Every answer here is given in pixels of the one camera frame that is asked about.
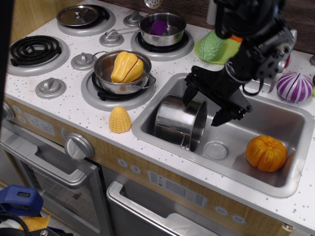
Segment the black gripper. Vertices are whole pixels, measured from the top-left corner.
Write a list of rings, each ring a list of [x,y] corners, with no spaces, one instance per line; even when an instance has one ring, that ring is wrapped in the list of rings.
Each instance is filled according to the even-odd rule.
[[[232,119],[241,120],[246,113],[252,111],[252,105],[242,94],[240,86],[251,79],[250,72],[232,62],[227,62],[220,71],[193,66],[185,78],[187,88],[183,95],[183,104],[188,105],[200,92],[220,107],[213,118],[212,126],[218,127]]]

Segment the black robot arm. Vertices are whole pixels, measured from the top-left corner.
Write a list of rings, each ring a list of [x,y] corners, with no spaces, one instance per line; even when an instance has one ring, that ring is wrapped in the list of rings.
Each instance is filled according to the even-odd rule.
[[[212,126],[233,119],[242,119],[252,106],[245,98],[245,84],[266,78],[273,79],[280,71],[280,62],[290,55],[296,37],[280,13],[283,0],[216,0],[215,33],[221,39],[242,38],[239,51],[220,71],[193,66],[185,78],[187,88],[183,104],[187,105],[198,92],[219,105]]]

